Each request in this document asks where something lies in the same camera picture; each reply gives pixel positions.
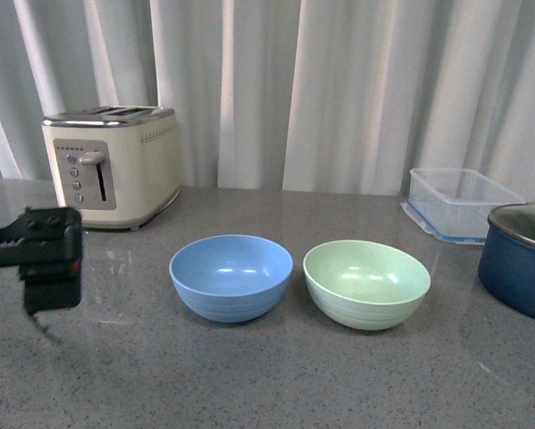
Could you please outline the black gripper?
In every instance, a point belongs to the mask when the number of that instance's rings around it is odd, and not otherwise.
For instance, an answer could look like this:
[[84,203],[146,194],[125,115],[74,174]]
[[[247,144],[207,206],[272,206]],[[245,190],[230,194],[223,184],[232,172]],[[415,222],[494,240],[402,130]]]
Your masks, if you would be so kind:
[[0,228],[0,268],[18,268],[27,315],[81,302],[82,224],[71,207],[26,208]]

